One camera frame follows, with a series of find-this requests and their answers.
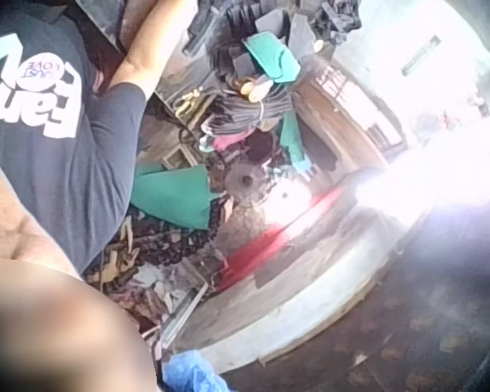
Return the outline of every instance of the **pink cloth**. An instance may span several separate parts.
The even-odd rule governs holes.
[[[212,147],[216,151],[223,151],[227,149],[230,145],[238,143],[239,141],[245,139],[247,136],[251,135],[256,130],[255,127],[248,128],[246,131],[241,133],[236,133],[234,135],[224,135],[224,136],[214,136],[214,141],[212,142]]]

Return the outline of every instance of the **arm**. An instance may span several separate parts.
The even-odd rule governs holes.
[[[184,31],[197,11],[195,0],[158,0],[109,87],[136,84],[149,99]]]

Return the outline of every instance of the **wire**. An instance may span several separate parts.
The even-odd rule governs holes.
[[[218,96],[211,105],[208,123],[215,136],[233,135],[257,126],[264,118],[279,118],[292,109],[290,91],[276,85],[261,102],[252,103],[241,96]]]

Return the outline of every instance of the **window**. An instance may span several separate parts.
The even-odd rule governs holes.
[[[403,138],[386,116],[363,90],[339,69],[329,65],[315,80],[334,103],[365,131],[382,153],[391,151],[403,143]]]

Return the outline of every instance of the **blue plastic bag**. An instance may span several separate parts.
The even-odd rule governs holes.
[[[198,351],[173,356],[163,369],[163,380],[174,392],[230,392]]]

